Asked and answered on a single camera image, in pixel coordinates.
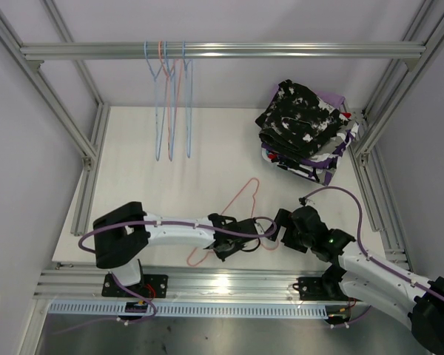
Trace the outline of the light blue wire hanger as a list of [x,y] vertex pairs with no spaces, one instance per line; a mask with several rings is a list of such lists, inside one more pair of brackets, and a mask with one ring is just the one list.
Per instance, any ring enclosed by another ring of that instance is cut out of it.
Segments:
[[159,67],[155,69],[149,59],[149,42],[144,42],[144,59],[147,63],[149,72],[152,76],[153,81],[153,89],[154,89],[154,108],[155,108],[155,159],[157,161],[161,158],[161,146],[162,146],[162,138],[163,138],[163,128],[164,122],[166,118],[166,109],[163,108],[163,111],[160,112],[160,90],[158,88],[158,80],[163,71],[163,64],[159,63]]

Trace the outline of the blue hanger with patterned trousers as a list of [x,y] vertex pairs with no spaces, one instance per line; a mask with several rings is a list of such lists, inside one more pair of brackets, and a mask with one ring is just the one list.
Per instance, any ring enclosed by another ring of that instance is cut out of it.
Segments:
[[186,156],[192,157],[193,60],[187,56],[186,42],[182,44],[184,66],[184,109],[186,120]]

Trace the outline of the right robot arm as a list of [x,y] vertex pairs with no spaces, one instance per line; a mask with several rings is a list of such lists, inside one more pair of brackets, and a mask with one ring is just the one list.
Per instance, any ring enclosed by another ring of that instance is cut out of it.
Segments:
[[431,353],[444,354],[444,277],[430,280],[369,252],[329,229],[311,206],[279,209],[275,223],[285,230],[284,246],[329,264],[319,277],[298,277],[293,288],[301,300],[360,300],[403,324]]

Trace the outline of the red trousers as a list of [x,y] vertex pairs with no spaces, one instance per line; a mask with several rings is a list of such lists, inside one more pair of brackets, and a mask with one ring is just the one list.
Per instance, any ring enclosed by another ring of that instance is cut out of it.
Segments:
[[325,169],[333,160],[337,160],[343,155],[346,148],[355,139],[358,131],[358,122],[353,119],[351,113],[341,112],[341,115],[347,119],[347,122],[338,129],[335,136],[331,137],[310,157],[300,158],[293,153],[282,153],[265,143],[262,143],[261,146],[273,155],[293,160],[299,164],[316,167],[317,169]]

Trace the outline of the lilac purple trousers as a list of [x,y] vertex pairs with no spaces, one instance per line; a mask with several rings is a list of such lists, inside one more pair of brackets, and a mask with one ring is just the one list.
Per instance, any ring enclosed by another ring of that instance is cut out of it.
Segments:
[[291,81],[282,81],[272,90],[273,97],[269,103],[269,108],[285,107],[293,105],[303,109],[313,109],[317,107],[332,107],[339,109],[344,103],[345,97],[322,90],[312,90],[309,87]]

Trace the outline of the grey purple patterned trousers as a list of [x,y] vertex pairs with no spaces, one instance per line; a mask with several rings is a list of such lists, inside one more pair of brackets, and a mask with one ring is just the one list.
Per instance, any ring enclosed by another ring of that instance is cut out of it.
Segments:
[[261,144],[262,158],[277,168],[322,186],[328,186],[340,165],[341,158],[356,138],[359,129],[357,119],[350,112],[342,114],[349,119],[347,125],[339,129],[337,134],[310,158],[297,161],[276,152],[265,143]]

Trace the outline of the blue hanger with lilac trousers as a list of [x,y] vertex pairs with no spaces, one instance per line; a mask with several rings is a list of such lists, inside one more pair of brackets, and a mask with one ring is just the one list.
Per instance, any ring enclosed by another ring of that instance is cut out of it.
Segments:
[[168,133],[168,158],[173,161],[174,144],[175,144],[175,122],[176,122],[176,64],[177,59],[169,58],[169,45],[164,42],[164,63],[166,65],[166,78],[169,85],[169,133]]

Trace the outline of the black white patterned trousers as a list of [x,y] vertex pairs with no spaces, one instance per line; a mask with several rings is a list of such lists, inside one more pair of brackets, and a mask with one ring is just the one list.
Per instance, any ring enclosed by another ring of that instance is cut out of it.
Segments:
[[255,120],[262,143],[295,160],[318,153],[350,122],[308,87],[285,80],[266,110]]

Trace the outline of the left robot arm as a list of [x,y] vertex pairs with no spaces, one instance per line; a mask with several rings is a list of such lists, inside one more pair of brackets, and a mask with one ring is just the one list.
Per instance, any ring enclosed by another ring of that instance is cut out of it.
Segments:
[[111,271],[118,287],[130,297],[144,290],[139,254],[146,247],[183,246],[212,250],[220,260],[243,249],[260,234],[253,219],[236,220],[212,213],[196,219],[171,219],[129,202],[93,222],[95,262]]

